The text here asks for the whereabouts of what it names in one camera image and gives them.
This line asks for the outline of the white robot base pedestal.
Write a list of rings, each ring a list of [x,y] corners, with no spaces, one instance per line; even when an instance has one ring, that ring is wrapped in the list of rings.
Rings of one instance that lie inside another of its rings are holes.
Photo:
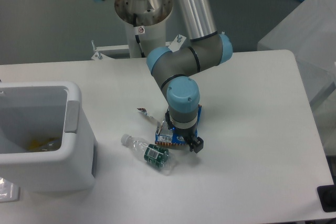
[[[173,0],[115,0],[114,8],[125,25],[131,58],[146,57],[165,46]]]

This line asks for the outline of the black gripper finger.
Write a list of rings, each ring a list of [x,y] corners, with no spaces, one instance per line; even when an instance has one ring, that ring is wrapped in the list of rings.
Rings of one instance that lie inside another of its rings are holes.
[[[204,147],[203,139],[196,135],[191,135],[191,136],[186,137],[185,141],[190,148],[190,152],[198,153]]]

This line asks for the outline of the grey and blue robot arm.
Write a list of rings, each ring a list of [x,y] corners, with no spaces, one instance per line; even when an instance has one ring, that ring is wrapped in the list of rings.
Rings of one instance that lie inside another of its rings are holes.
[[[145,58],[149,72],[164,95],[169,129],[183,137],[190,151],[204,146],[197,136],[200,93],[192,75],[228,61],[229,38],[219,34],[208,0],[178,0],[190,45],[172,50],[165,44],[165,22],[173,0],[114,0],[119,18],[129,30],[131,57]]]

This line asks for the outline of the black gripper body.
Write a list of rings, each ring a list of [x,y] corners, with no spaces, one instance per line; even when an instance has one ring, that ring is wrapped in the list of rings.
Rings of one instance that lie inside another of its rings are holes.
[[[173,120],[170,116],[170,112],[166,111],[165,113],[165,121],[167,123],[167,127],[169,130],[172,130],[173,133],[178,136],[182,136],[186,143],[193,143],[195,139],[197,139],[195,132],[197,129],[197,116],[186,123],[181,123]]]

